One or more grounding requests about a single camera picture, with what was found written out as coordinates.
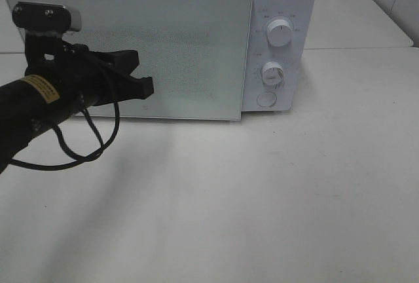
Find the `power level knob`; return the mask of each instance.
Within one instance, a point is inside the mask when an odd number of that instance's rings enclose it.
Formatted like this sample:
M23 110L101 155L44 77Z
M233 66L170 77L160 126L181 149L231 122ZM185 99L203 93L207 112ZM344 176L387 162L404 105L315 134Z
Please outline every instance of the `power level knob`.
M262 66L262 81L266 85L278 85L283 80L283 68L277 62L267 62Z
M266 28L268 42L275 47L288 44L293 36L293 26L286 19L276 19Z

